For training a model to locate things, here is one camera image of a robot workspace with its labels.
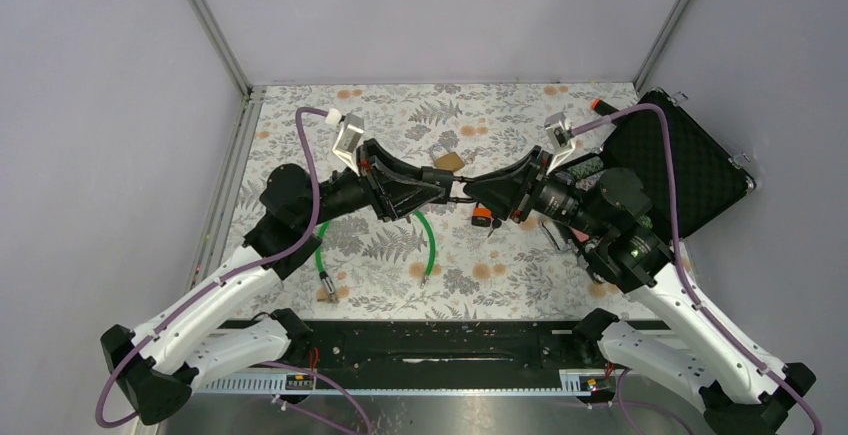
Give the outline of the green cable lock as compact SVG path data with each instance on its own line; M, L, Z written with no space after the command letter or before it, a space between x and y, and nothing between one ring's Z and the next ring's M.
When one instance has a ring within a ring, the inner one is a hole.
M416 210L412 213L412 216L416 218L422 226L423 233L427 237L426 247L428 248L427 252L427 262L425 264L425 268L422 271L420 277L420 285L425 286L429 281L433 273L433 269L436 264L437 258L437 247L436 247L436 236L433 232L432 226L426 216L420 211ZM318 271L319 280L322 284L322 287L325 291L324 301L329 303L338 303L340 300L338 290L335 288L334 282L327 270L325 269L324 259L322 255L321 248L318 248L314 253L314 263L316 270Z

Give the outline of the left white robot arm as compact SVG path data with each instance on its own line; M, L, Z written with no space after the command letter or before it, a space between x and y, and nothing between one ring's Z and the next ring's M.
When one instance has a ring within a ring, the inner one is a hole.
M174 415L207 382L261 362L301 364L311 342L289 309L275 311L255 332L207 338L242 303L312 257L322 243L317 225L363 208L394 221L450 197L451 172L402 162L373 139L349 156L347 167L325 181L317 179L312 159L275 168L260 196L264 215L229 259L150 320L134 328L116 324L101 335L109 370L95 410L101 427L117 425L103 413L112 387L131 405L130 416L150 426Z

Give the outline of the black padlock with keys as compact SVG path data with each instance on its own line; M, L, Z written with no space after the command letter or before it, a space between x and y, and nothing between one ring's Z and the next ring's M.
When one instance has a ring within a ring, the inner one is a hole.
M446 204L472 204L475 200L467 196L454 196L452 194L453 185L455 182L465 183L467 177L456 176L449 170L438 169L435 167L423 167L421 169L421 181L428 185L433 185L438 188L438 195L430 201L430 204L446 205Z

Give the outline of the orange black padlock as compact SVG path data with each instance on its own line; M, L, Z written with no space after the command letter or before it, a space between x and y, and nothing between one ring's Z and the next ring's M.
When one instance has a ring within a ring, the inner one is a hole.
M471 225L487 229L486 237L490 238L502 226L502 220L497 218L491 209L477 202L472 210Z

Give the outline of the brass padlock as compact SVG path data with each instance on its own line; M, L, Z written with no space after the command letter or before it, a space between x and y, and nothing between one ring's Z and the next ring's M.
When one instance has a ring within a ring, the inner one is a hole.
M465 167L462 158L443 144L436 143L428 149L432 166L439 170L456 173Z

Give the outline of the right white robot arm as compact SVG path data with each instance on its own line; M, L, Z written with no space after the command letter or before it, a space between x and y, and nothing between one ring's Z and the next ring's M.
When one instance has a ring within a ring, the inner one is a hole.
M583 233L590 272L648 308L684 344L672 349L597 309L573 341L583 365L606 360L652 379L688 401L717 434L775 434L791 409L804 406L814 374L762 348L696 285L678 235L660 233L649 189L633 170L604 167L581 177L557 155L534 150L472 178L464 192L500 219L521 221L536 211Z

